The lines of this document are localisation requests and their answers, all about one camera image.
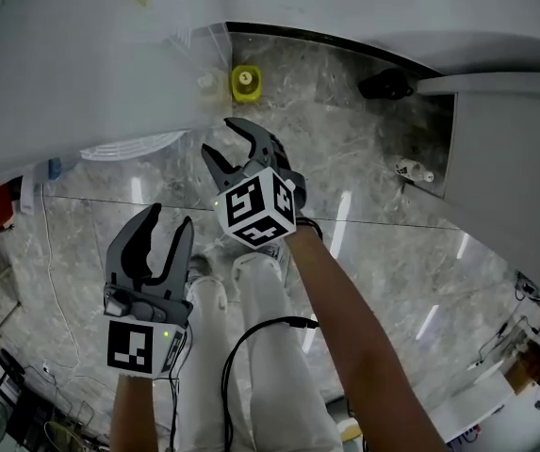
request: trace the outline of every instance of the forearm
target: forearm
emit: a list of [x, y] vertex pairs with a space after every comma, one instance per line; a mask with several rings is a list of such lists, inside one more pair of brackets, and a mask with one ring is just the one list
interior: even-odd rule
[[157, 452], [153, 383], [119, 377], [110, 424], [112, 452]]
[[370, 450], [442, 450], [383, 327], [315, 231], [286, 242]]

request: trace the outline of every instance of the white box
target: white box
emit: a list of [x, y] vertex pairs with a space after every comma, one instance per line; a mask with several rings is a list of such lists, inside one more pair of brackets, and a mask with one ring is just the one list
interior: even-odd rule
[[222, 192], [215, 211], [226, 234], [256, 250], [296, 231], [294, 184], [265, 168]]
[[125, 375], [157, 379], [177, 358], [185, 329], [174, 324], [103, 315], [106, 365]]

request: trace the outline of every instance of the black cable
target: black cable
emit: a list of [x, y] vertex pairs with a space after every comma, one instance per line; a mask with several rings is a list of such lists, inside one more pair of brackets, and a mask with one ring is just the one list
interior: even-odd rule
[[324, 240], [324, 234], [322, 233], [322, 229], [320, 228], [319, 224], [316, 223], [311, 218], [305, 217], [305, 216], [297, 216], [297, 226], [311, 226], [314, 228], [316, 233], [318, 233], [319, 239]]
[[[492, 336], [487, 342], [485, 342], [481, 348], [479, 348], [479, 362], [483, 362], [487, 356], [492, 352], [494, 351], [496, 348], [498, 348], [500, 345], [502, 345], [506, 340], [508, 340], [508, 338], [513, 334], [513, 332], [515, 331], [516, 327], [518, 327], [519, 323], [521, 323], [522, 321], [525, 321], [525, 323], [527, 323], [527, 325], [532, 329], [532, 331], [540, 338], [540, 336], [538, 335], [538, 332], [539, 330], [537, 328], [534, 328], [532, 326], [532, 324], [530, 323], [530, 320], [527, 318], [526, 315], [521, 315], [521, 317], [517, 320], [517, 322], [511, 327], [510, 331], [506, 334], [506, 336], [504, 336], [503, 338], [501, 338], [502, 334], [505, 332], [507, 326], [508, 326], [508, 322], [510, 321], [510, 319], [512, 318], [512, 315], [508, 318], [508, 320], [506, 320], [504, 322], [504, 324], [500, 327], [500, 329], [496, 332], [496, 334], [494, 336]], [[482, 355], [482, 351], [485, 347], [487, 347], [490, 343], [492, 343], [494, 341], [495, 338], [501, 338], [493, 347], [491, 347], [489, 349], [489, 351], [487, 353], [485, 353], [485, 355], [483, 356]]]
[[466, 435], [463, 435], [462, 438], [465, 439], [465, 442], [466, 442], [467, 444], [472, 444], [473, 442], [476, 442], [477, 439], [479, 439], [479, 433], [477, 432], [477, 430], [475, 430], [475, 438], [474, 438], [472, 441], [470, 441], [470, 440], [466, 437]]
[[189, 351], [192, 349], [191, 339], [190, 339], [190, 347], [188, 349], [188, 354], [186, 355], [186, 358], [184, 358], [184, 362], [182, 362], [179, 369], [177, 370], [177, 375], [173, 377], [172, 374], [173, 374], [173, 369], [175, 368], [175, 364], [177, 363], [177, 359], [179, 358], [180, 354], [184, 350], [184, 347], [186, 346], [187, 340], [188, 340], [188, 330], [184, 331], [184, 338], [182, 339], [182, 342], [179, 344], [179, 348], [177, 349], [177, 353], [175, 354], [175, 360], [173, 361], [172, 367], [169, 369], [169, 373], [167, 374], [167, 377], [155, 379], [155, 380], [168, 380], [169, 386], [172, 389], [173, 414], [172, 414], [172, 426], [170, 428], [170, 433], [169, 433], [169, 449], [171, 450], [171, 452], [175, 451], [175, 431], [177, 429], [176, 419], [177, 419], [177, 393], [179, 389], [179, 372], [182, 371], [182, 366], [184, 365], [184, 362], [188, 358]]
[[60, 392], [60, 387], [58, 387], [58, 384], [57, 384], [57, 381], [56, 381], [56, 377], [54, 377], [54, 375], [52, 375], [51, 373], [48, 373], [48, 374], [47, 374], [47, 375], [50, 377], [50, 379], [53, 380], [53, 382], [52, 382], [52, 381], [48, 380], [46, 377], [44, 377], [44, 376], [41, 374], [41, 372], [40, 372], [37, 368], [35, 368], [33, 365], [27, 365], [27, 366], [25, 367], [25, 372], [26, 372], [26, 370], [28, 370], [29, 368], [30, 368], [31, 370], [33, 370], [37, 375], [39, 375], [40, 378], [41, 378], [43, 381], [45, 381], [46, 383], [48, 383], [48, 384], [50, 384], [50, 385], [52, 385], [52, 386], [54, 387], [54, 394], [55, 394], [55, 397], [56, 397], [56, 396], [60, 396], [62, 399], [64, 399], [64, 401], [65, 401], [66, 403], [69, 404], [69, 411], [66, 412], [66, 415], [69, 416], [69, 415], [71, 414], [71, 412], [73, 411], [73, 402], [72, 402], [71, 400], [69, 400], [63, 393]]
[[223, 404], [223, 449], [224, 452], [229, 452], [234, 439], [234, 426], [232, 424], [232, 418], [230, 417], [230, 411], [228, 410], [228, 383], [230, 381], [230, 370], [232, 363], [236, 357], [238, 347], [244, 343], [253, 333], [266, 328], [270, 325], [277, 323], [286, 323], [294, 328], [317, 328], [318, 322], [309, 318], [303, 318], [302, 316], [282, 316], [280, 318], [273, 318], [272, 320], [263, 321], [257, 323], [254, 327], [249, 328], [240, 337], [236, 346], [232, 348], [232, 351], [228, 355], [223, 370], [221, 371], [221, 402]]

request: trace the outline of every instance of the leg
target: leg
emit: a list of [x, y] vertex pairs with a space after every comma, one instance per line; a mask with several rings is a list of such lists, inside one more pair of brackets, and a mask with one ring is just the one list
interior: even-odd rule
[[[232, 275], [246, 329], [292, 315], [276, 260], [260, 253], [241, 256]], [[297, 332], [287, 325], [272, 325], [251, 336], [248, 347], [257, 451], [341, 450], [335, 422], [312, 381]]]
[[[190, 287], [194, 310], [189, 323], [193, 345], [180, 372], [177, 400], [177, 440], [180, 452], [223, 450], [221, 371], [230, 354], [225, 328], [227, 298], [214, 278], [197, 279]], [[249, 452], [253, 444], [244, 422], [236, 379], [230, 378], [229, 408], [234, 422], [235, 452]]]

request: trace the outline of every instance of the wrist strap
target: wrist strap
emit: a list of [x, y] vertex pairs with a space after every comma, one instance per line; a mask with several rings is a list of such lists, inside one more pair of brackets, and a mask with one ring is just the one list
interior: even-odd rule
[[324, 240], [324, 234], [319, 224], [316, 223], [313, 219], [307, 218], [305, 216], [297, 216], [297, 226], [311, 226], [314, 228], [316, 233], [318, 233], [319, 239]]

